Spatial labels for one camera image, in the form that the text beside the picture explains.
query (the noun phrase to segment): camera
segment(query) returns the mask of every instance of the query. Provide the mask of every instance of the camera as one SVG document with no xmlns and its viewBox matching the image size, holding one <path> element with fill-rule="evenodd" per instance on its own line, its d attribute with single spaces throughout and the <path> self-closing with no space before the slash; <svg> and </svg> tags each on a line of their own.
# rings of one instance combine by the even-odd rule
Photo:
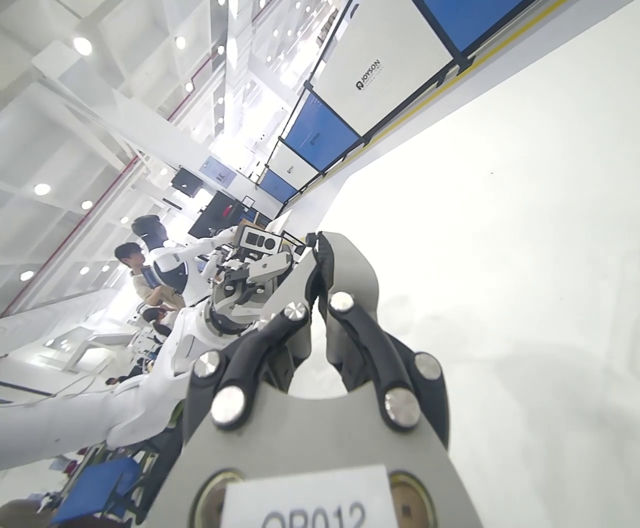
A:
<svg viewBox="0 0 640 528">
<path fill-rule="evenodd" d="M 282 246 L 282 237 L 249 225 L 240 226 L 236 237 L 237 247 L 254 253 L 276 255 Z"/>
</svg>

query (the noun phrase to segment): white floor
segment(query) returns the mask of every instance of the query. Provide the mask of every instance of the white floor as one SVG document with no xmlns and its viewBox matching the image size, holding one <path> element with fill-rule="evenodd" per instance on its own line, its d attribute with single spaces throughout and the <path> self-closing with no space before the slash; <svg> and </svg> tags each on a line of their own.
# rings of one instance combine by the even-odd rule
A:
<svg viewBox="0 0 640 528">
<path fill-rule="evenodd" d="M 441 359 L 489 528 L 640 526 L 638 25 L 636 1 L 363 169 L 322 224 Z M 292 391 L 340 394 L 315 330 Z"/>
</svg>

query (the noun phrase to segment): blue chair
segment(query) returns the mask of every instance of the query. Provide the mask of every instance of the blue chair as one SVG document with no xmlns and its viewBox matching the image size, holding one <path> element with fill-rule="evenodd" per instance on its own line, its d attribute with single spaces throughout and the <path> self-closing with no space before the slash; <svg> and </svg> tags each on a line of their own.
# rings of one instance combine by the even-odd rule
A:
<svg viewBox="0 0 640 528">
<path fill-rule="evenodd" d="M 145 478 L 141 475 L 140 464 L 132 458 L 118 458 L 86 467 L 64 498 L 51 523 L 97 513 L 100 517 L 111 514 L 120 519 L 127 511 L 140 515 L 131 495 L 144 485 Z"/>
</svg>

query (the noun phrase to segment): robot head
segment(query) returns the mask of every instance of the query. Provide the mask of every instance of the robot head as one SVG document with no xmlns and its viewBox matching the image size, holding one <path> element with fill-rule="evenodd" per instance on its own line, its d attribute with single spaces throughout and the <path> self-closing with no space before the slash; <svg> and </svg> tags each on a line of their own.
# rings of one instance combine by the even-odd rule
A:
<svg viewBox="0 0 640 528">
<path fill-rule="evenodd" d="M 142 238 L 149 251 L 163 247 L 164 242 L 169 240 L 164 225 L 155 214 L 139 216 L 131 224 L 131 230 Z"/>
</svg>

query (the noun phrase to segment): yellow line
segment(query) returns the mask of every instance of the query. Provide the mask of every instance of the yellow line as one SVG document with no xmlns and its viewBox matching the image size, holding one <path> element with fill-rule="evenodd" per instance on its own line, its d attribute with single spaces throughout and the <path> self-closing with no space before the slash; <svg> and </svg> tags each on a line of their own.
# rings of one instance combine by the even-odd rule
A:
<svg viewBox="0 0 640 528">
<path fill-rule="evenodd" d="M 397 119 L 395 122 L 391 123 L 384 130 L 382 130 L 382 132 L 379 133 L 377 136 L 375 136 L 367 145 L 365 145 L 358 152 L 353 154 L 351 156 L 351 158 L 345 160 L 344 162 L 342 162 L 337 167 L 332 168 L 326 174 L 326 176 L 324 178 L 322 178 L 321 180 L 318 180 L 317 182 L 313 183 L 313 185 L 311 185 L 308 189 L 305 190 L 305 194 L 307 194 L 308 192 L 310 192 L 313 189 L 315 189 L 316 187 L 318 187 L 318 185 L 326 182 L 329 178 L 334 176 L 336 174 L 336 172 L 338 172 L 339 170 L 343 169 L 345 166 L 347 166 L 352 161 L 358 159 L 362 155 L 362 153 L 365 152 L 371 145 L 375 145 L 375 143 L 377 143 L 379 140 L 384 138 L 390 132 L 395 130 L 397 127 L 399 127 L 405 121 L 407 121 L 407 119 L 409 119 L 410 117 L 415 115 L 419 110 L 421 110 L 422 108 L 427 106 L 430 102 L 432 102 L 434 99 L 436 99 L 437 97 L 442 95 L 444 91 L 448 90 L 454 84 L 458 83 L 460 81 L 460 79 L 464 79 L 465 76 L 469 75 L 472 71 L 477 69 L 479 66 L 481 66 L 485 62 L 487 62 L 490 58 L 494 57 L 497 53 L 501 52 L 509 44 L 514 42 L 517 38 L 520 38 L 524 33 L 526 33 L 528 30 L 533 28 L 535 25 L 539 24 L 542 20 L 546 19 L 551 13 L 556 11 L 558 8 L 562 7 L 562 5 L 566 4 L 568 1 L 569 0 L 557 0 L 557 2 L 555 2 L 554 4 L 551 4 L 550 6 L 546 7 L 545 9 L 543 9 L 541 12 L 539 12 L 539 14 L 537 14 L 529 22 L 524 24 L 520 29 L 518 29 L 512 35 L 510 35 L 507 38 L 505 38 L 496 47 L 494 47 L 493 49 L 488 51 L 486 53 L 486 55 L 484 55 L 482 57 L 477 57 L 476 60 L 474 61 L 474 63 L 471 64 L 471 66 L 469 66 L 469 68 L 467 68 L 465 71 L 463 71 L 460 75 L 452 78 L 448 83 L 443 84 L 441 87 L 439 87 L 436 90 L 434 90 L 433 93 L 429 97 L 426 97 L 422 102 L 418 103 L 412 110 L 410 110 L 409 112 L 404 114 L 401 118 Z M 299 196 L 293 203 L 297 202 L 301 197 L 302 196 Z"/>
</svg>

